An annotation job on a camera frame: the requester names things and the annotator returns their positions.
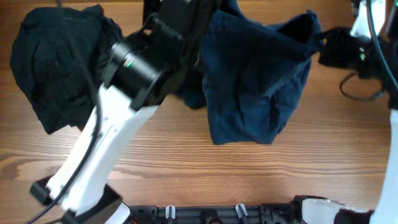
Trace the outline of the navy blue shorts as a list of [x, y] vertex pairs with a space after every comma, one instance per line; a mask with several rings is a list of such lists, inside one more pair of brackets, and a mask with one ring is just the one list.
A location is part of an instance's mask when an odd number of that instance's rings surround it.
[[271, 144], [298, 105], [320, 31], [313, 11], [265, 26], [236, 1], [224, 1], [201, 42], [198, 65], [175, 94], [193, 110], [207, 109], [214, 144]]

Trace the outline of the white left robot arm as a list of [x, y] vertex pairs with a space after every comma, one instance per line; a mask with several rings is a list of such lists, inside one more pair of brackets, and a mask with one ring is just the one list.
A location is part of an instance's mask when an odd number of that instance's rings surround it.
[[60, 223], [130, 223], [131, 211], [108, 179], [128, 142], [199, 61], [203, 35], [220, 1], [163, 0], [142, 27], [115, 43], [92, 89], [95, 107], [61, 168], [31, 194]]

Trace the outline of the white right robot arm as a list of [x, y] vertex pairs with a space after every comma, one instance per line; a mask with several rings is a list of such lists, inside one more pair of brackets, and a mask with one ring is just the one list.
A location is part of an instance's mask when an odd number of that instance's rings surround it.
[[338, 85], [348, 71], [311, 67], [308, 83], [284, 136], [288, 177], [274, 200], [316, 195], [356, 208], [375, 208], [385, 178], [391, 143], [389, 95], [351, 100]]

